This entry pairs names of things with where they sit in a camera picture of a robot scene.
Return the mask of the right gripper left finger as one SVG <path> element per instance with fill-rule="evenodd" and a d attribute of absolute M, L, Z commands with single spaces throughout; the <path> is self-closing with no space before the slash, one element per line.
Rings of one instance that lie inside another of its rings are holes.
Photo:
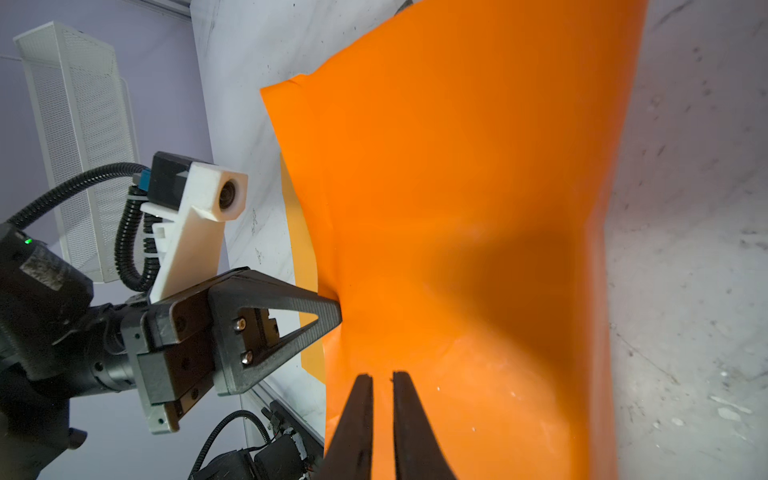
<path fill-rule="evenodd" d="M 373 452 L 373 379 L 358 375 L 316 479 L 369 480 Z"/>

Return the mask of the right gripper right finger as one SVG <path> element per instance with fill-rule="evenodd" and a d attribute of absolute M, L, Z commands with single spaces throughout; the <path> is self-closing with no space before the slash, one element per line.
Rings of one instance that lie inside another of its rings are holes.
<path fill-rule="evenodd" d="M 393 373 L 393 405 L 396 478 L 455 480 L 412 378 L 405 371 Z"/>

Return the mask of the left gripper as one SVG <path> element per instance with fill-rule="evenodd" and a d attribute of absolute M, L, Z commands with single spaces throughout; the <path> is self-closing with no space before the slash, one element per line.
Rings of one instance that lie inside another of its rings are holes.
<path fill-rule="evenodd" d="M 276 311 L 316 319 L 282 333 Z M 131 306 L 120 332 L 149 430 L 166 434 L 212 388 L 213 373 L 219 396 L 244 394 L 341 322 L 338 301 L 238 268 Z"/>

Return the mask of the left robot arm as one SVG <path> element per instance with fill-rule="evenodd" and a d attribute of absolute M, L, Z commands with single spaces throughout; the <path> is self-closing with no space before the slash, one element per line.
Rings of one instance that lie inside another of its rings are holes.
<path fill-rule="evenodd" d="M 208 392 L 240 395 L 340 325 L 338 302 L 242 267 L 164 300 L 96 306 L 43 243 L 1 227 L 1 475 L 35 479 L 86 439 L 73 398 L 136 390 L 172 433 Z"/>

